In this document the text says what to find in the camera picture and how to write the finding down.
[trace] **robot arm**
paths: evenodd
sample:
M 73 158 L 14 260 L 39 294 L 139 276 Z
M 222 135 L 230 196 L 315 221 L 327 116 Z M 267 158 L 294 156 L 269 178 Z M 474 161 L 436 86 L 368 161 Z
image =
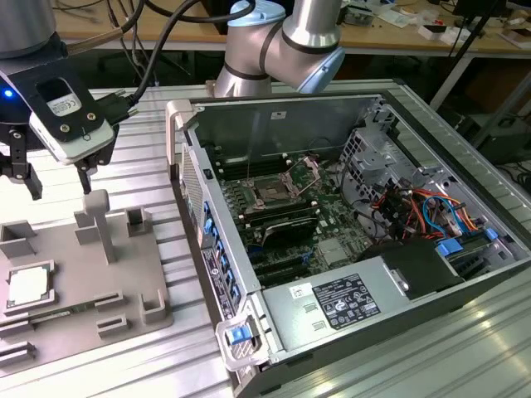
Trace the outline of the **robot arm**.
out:
M 237 2 L 231 12 L 246 6 Z M 344 59 L 338 47 L 341 0 L 296 0 L 285 19 L 282 6 L 258 0 L 247 16 L 229 22 L 225 65 L 215 97 L 270 93 L 270 76 L 303 94 L 319 92 Z

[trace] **label sticker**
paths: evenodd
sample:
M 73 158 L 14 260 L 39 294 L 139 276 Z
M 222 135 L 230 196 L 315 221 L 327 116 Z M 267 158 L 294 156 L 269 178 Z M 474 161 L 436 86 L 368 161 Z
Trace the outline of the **label sticker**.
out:
M 330 326 L 336 330 L 381 312 L 358 274 L 315 286 L 313 291 Z
M 287 115 L 288 113 L 286 111 L 284 112 L 273 112 L 271 114 L 271 120 L 280 120 L 280 119 L 285 119 L 285 116 Z
M 56 116 L 65 116 L 81 109 L 81 102 L 77 95 L 70 93 L 48 102 L 48 106 Z
M 306 283 L 306 284 L 298 284 L 297 286 L 291 286 L 290 293 L 291 293 L 291 297 L 293 297 L 293 300 L 300 299 L 301 297 L 309 296 L 313 293 L 312 284 Z

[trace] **white paper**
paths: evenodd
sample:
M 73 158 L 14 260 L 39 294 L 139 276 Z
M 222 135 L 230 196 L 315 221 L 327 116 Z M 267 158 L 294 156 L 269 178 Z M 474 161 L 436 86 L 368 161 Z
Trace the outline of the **white paper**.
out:
M 313 293 L 312 284 L 298 284 L 297 286 L 290 287 L 291 297 L 293 300 L 300 299 L 301 297 L 309 296 Z
M 403 15 L 400 12 L 396 12 L 393 10 L 385 11 L 384 13 L 378 15 L 378 18 L 383 19 L 385 22 L 389 22 L 395 27 L 400 27 L 400 28 L 403 28 L 409 25 L 409 22 L 412 19 L 411 17 L 407 15 Z

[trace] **electronic equipment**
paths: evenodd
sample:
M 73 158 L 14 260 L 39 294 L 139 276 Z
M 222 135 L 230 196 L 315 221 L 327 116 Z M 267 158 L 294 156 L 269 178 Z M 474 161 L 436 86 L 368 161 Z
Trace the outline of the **electronic equipment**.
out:
M 423 109 L 363 90 L 168 104 L 168 148 L 174 124 L 184 142 L 173 187 L 237 396 L 457 309 L 531 265 L 529 233 L 454 157 L 480 155 L 449 129 L 432 135 L 423 123 L 438 116 Z

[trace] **blue cable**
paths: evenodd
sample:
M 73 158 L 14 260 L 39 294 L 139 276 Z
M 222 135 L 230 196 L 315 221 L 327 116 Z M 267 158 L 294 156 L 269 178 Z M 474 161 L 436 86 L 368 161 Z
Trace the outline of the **blue cable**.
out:
M 442 232 L 442 235 L 447 238 L 448 236 L 446 235 L 446 232 L 445 230 L 442 229 L 442 227 L 438 226 L 437 224 L 434 224 L 433 222 L 431 222 L 430 220 L 430 217 L 428 216 L 427 214 L 427 203 L 430 199 L 432 199 L 433 197 L 428 197 L 425 201 L 424 201 L 424 204 L 422 205 L 422 215 L 424 216 L 424 219 L 426 220 L 426 222 L 432 226 L 433 228 L 435 228 L 436 230 Z
M 450 209 L 451 211 L 451 214 L 453 215 L 454 217 L 454 220 L 455 222 L 457 223 L 457 225 L 460 227 L 461 231 L 462 232 L 469 232 L 469 229 L 468 227 L 466 226 L 466 224 L 464 222 L 462 222 L 459 217 L 457 216 L 457 213 L 455 212 L 455 209 L 454 207 L 451 205 L 451 202 L 446 199 L 445 197 L 437 197 L 437 196 L 433 196 L 433 197 L 427 197 L 426 200 L 424 201 L 424 204 L 422 205 L 422 215 L 424 216 L 424 218 L 426 219 L 426 222 L 436 228 L 437 230 L 439 230 L 440 232 L 442 232 L 442 234 L 444 235 L 444 237 L 446 238 L 446 233 L 445 231 L 440 227 L 438 226 L 437 224 L 434 224 L 431 222 L 430 220 L 430 217 L 427 215 L 427 203 L 430 199 L 439 199 L 440 201 L 442 201 L 443 203 L 445 203 L 448 208 Z

